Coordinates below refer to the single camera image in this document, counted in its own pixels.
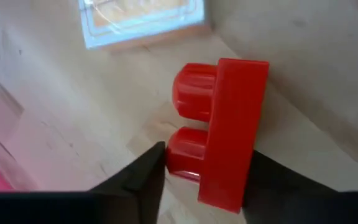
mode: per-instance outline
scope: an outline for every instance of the red plastic block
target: red plastic block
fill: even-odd
[[[189,63],[178,73],[175,108],[183,117],[209,122],[209,130],[173,134],[167,167],[200,183],[200,202],[239,212],[268,70],[268,62],[222,58],[218,65]]]

